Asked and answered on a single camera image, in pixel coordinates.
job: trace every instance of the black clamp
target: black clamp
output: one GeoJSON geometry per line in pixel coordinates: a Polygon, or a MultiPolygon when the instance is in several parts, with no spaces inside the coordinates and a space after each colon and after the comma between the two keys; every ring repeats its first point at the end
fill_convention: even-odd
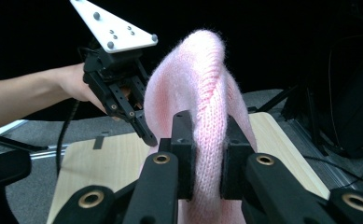
{"type": "Polygon", "coordinates": [[[144,142],[154,147],[158,144],[149,130],[143,109],[147,73],[139,58],[142,50],[134,49],[109,54],[103,48],[90,50],[85,59],[85,83],[103,104],[106,113],[131,123],[144,142]],[[126,96],[122,88],[131,93],[126,96]]]}
{"type": "MultiPolygon", "coordinates": [[[[232,117],[227,136],[220,196],[242,201],[246,223],[363,223],[362,192],[335,189],[328,200],[320,198],[279,159],[255,153],[232,117]]],[[[195,155],[192,122],[183,111],[174,116],[172,138],[161,139],[138,180],[115,193],[100,186],[80,189],[54,223],[176,223],[177,200],[193,198],[195,155]]]]}

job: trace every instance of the knit texture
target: knit texture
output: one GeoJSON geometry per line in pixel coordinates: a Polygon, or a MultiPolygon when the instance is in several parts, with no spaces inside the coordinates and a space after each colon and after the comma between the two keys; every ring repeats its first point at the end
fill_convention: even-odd
{"type": "MultiPolygon", "coordinates": [[[[170,52],[148,81],[147,125],[158,138],[170,138],[173,115],[189,110],[197,147],[193,199],[180,201],[178,223],[244,223],[240,201],[219,197],[228,115],[235,118],[253,149],[257,142],[242,94],[224,65],[220,37],[198,30],[170,52]]],[[[150,153],[158,151],[152,147],[150,153]]]]}

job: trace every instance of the gray floor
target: gray floor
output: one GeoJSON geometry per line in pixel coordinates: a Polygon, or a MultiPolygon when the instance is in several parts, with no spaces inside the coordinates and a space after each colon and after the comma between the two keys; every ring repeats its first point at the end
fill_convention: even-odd
{"type": "MultiPolygon", "coordinates": [[[[246,106],[260,107],[268,102],[279,90],[256,91],[244,94],[246,106]]],[[[356,175],[363,174],[363,159],[346,159],[328,152],[323,157],[312,144],[309,134],[296,120],[285,120],[280,112],[284,102],[273,108],[270,113],[294,143],[302,155],[332,161],[356,175]]],[[[28,121],[7,137],[36,146],[55,146],[61,131],[62,122],[28,121]]],[[[114,121],[103,117],[73,121],[63,139],[64,143],[95,138],[102,133],[116,135],[132,133],[133,128],[123,120],[114,121]]],[[[308,161],[329,189],[344,186],[354,179],[339,169],[320,161],[308,161]]],[[[11,209],[20,223],[45,223],[49,214],[52,196],[56,186],[56,166],[54,157],[33,160],[32,173],[25,179],[7,187],[7,197],[11,209]]],[[[352,186],[363,191],[363,183],[352,186]]]]}

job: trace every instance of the bolt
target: bolt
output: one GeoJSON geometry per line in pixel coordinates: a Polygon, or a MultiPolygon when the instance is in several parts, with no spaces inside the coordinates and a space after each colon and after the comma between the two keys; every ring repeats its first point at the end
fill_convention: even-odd
{"type": "Polygon", "coordinates": [[[110,41],[110,42],[107,43],[107,46],[109,48],[113,49],[114,48],[114,43],[112,41],[110,41]]]}
{"type": "Polygon", "coordinates": [[[157,42],[157,41],[158,41],[158,36],[157,36],[157,35],[152,35],[152,40],[153,40],[154,42],[157,42]]]}
{"type": "Polygon", "coordinates": [[[100,20],[100,13],[98,12],[93,13],[93,18],[97,21],[100,20]]]}

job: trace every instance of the forearm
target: forearm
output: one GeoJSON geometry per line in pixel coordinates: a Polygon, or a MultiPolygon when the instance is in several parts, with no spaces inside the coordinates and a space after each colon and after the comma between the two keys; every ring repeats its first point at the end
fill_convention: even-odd
{"type": "Polygon", "coordinates": [[[75,66],[0,81],[0,126],[70,98],[61,80],[75,66]]]}

